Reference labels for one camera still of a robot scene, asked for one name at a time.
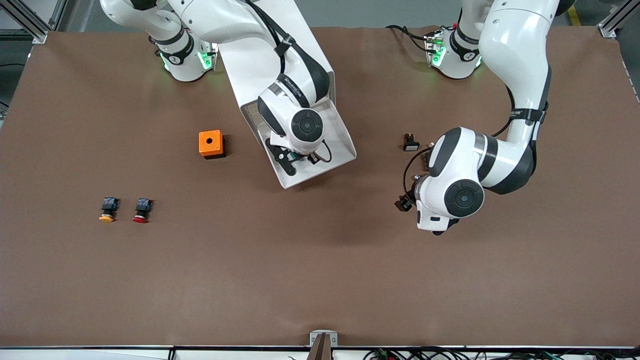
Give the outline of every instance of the metal frame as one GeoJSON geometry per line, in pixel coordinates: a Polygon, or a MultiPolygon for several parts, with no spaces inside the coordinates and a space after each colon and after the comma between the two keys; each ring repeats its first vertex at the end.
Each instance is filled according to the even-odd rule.
{"type": "Polygon", "coordinates": [[[600,34],[604,38],[615,38],[616,31],[620,30],[631,15],[640,8],[640,0],[627,0],[618,5],[609,16],[598,24],[600,34]]]}
{"type": "Polygon", "coordinates": [[[33,36],[34,44],[45,43],[47,32],[52,28],[22,0],[0,0],[0,8],[6,11],[25,31],[33,36]]]}

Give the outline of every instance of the brown tabletop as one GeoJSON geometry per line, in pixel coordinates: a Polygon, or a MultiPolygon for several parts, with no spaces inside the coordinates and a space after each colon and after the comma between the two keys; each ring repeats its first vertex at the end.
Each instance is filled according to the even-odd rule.
{"type": "Polygon", "coordinates": [[[174,81],[144,33],[34,46],[0,131],[0,345],[640,342],[640,106],[616,41],[551,29],[536,174],[436,237],[393,205],[402,135],[492,133],[504,85],[445,79],[388,29],[314,33],[358,158],[290,190],[221,67],[174,81]],[[210,129],[225,159],[198,154],[210,129]]]}

